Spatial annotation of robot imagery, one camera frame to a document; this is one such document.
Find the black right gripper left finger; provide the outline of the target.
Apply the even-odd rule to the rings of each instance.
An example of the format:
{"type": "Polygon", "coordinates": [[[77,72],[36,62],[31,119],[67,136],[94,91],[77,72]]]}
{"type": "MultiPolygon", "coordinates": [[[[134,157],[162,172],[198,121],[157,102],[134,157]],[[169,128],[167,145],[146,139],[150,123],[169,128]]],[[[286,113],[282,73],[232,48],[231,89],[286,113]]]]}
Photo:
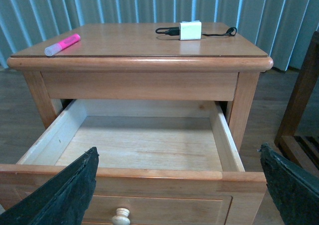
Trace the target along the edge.
{"type": "Polygon", "coordinates": [[[2,225],[79,225],[96,188],[99,154],[92,147],[27,198],[1,214],[2,225]]]}

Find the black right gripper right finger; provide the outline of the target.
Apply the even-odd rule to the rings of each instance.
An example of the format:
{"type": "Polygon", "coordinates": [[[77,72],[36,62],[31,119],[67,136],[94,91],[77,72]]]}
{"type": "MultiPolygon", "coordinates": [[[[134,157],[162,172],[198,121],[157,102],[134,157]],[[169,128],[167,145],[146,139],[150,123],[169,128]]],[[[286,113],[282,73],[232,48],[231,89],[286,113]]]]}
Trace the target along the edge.
{"type": "Polygon", "coordinates": [[[319,223],[319,178],[261,145],[260,161],[272,200],[286,225],[319,223]]]}

